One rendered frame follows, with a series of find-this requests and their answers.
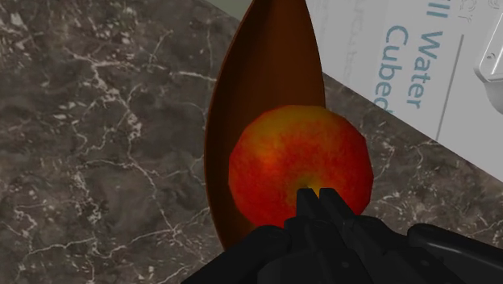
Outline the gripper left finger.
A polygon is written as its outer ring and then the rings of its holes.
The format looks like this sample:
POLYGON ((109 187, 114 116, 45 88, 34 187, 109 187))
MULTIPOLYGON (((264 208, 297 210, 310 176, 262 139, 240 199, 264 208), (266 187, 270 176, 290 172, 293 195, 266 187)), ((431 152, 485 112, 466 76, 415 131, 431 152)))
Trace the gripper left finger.
POLYGON ((296 216, 283 228, 257 227, 181 284, 319 284, 316 254, 305 234, 318 204, 313 190, 300 189, 296 216))

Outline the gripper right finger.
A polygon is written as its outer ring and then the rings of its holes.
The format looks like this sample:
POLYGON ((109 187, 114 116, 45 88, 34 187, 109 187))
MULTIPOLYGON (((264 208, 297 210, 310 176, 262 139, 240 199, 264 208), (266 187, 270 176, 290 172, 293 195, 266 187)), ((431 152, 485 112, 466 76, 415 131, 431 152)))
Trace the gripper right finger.
POLYGON ((375 284, 503 284, 503 249, 428 224, 406 235, 377 217, 356 215, 330 188, 319 200, 375 284))

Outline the red yellow apple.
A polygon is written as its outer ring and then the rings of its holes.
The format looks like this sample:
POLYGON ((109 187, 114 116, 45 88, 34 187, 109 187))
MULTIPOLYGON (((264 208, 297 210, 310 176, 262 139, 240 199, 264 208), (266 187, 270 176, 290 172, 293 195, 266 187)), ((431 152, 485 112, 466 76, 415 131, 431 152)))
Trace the red yellow apple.
POLYGON ((300 188, 333 188, 359 215, 370 202, 373 181, 364 136, 320 106, 266 111, 243 130, 229 157, 232 198, 256 226, 280 227, 293 217, 300 188))

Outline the brown leaf-shaped bowl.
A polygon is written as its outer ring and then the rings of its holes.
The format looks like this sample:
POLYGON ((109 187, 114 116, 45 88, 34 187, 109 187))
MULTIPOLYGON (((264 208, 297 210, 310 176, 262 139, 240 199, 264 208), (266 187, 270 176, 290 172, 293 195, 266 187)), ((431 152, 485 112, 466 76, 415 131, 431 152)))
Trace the brown leaf-shaped bowl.
POLYGON ((206 122, 206 193, 224 249, 254 228, 237 210, 227 183, 229 156, 243 129, 279 106, 325 104, 306 0, 252 0, 222 62, 206 122))

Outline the white box with blue lettering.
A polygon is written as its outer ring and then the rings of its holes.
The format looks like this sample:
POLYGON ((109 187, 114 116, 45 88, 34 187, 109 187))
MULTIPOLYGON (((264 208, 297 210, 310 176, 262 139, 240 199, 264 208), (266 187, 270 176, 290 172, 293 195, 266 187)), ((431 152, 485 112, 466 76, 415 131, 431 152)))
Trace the white box with blue lettering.
POLYGON ((503 114, 476 76, 503 0, 306 0, 325 74, 503 181, 503 114))

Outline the white metal clip object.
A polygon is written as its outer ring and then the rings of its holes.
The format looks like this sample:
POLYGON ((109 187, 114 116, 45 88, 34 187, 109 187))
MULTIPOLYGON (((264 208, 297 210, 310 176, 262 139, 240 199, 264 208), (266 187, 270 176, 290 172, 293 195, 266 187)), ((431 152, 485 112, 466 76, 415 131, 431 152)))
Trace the white metal clip object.
POLYGON ((503 114, 503 10, 494 15, 487 32, 474 72, 493 108, 503 114))

